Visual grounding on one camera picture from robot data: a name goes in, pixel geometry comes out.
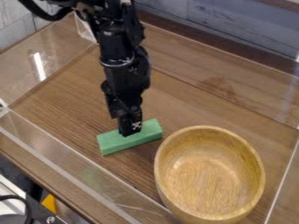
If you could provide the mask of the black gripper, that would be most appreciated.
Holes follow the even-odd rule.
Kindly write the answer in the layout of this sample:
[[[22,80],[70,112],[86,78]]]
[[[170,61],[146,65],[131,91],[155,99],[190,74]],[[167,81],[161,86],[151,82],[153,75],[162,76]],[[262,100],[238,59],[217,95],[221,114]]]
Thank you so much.
[[[130,65],[105,67],[105,72],[107,79],[101,84],[101,89],[107,109],[111,118],[118,118],[119,134],[129,137],[141,132],[143,127],[142,94],[151,86],[151,63],[146,49],[142,46],[137,48]]]

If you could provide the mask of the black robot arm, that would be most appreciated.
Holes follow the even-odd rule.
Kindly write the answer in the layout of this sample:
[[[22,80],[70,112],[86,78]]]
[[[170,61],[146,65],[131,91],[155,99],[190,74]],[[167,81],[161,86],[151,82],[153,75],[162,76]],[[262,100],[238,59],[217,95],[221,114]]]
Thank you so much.
[[[142,46],[146,28],[137,15],[135,0],[42,0],[61,7],[50,14],[35,0],[18,0],[39,18],[63,19],[75,13],[89,24],[98,42],[106,73],[101,88],[119,133],[129,137],[143,127],[143,92],[151,86],[151,63]]]

